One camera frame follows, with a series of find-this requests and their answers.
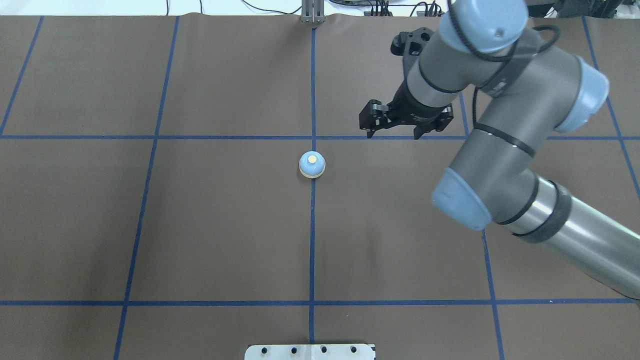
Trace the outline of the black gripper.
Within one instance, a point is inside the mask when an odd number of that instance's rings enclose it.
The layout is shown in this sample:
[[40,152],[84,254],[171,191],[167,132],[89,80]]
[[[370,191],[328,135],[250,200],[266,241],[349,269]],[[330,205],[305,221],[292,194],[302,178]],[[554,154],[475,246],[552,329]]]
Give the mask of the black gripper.
[[359,112],[359,129],[372,139],[375,132],[398,125],[414,126],[413,138],[417,141],[430,132],[443,132],[454,119],[450,105],[430,107],[424,105],[411,94],[407,81],[395,92],[388,105],[371,99]]

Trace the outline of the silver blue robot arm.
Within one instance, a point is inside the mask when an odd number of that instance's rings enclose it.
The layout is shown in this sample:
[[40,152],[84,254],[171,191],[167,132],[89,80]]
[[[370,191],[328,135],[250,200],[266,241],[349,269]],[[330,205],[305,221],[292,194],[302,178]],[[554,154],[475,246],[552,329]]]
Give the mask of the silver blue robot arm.
[[[490,97],[432,192],[441,212],[474,231],[490,223],[563,257],[594,280],[639,301],[639,235],[531,170],[551,132],[574,132],[605,103],[608,78],[555,45],[560,32],[530,28],[523,0],[448,1],[432,32],[400,32],[391,52],[403,80],[393,100],[370,100],[359,128],[372,138],[413,126],[441,132],[467,87]],[[546,41],[544,30],[553,32]]]

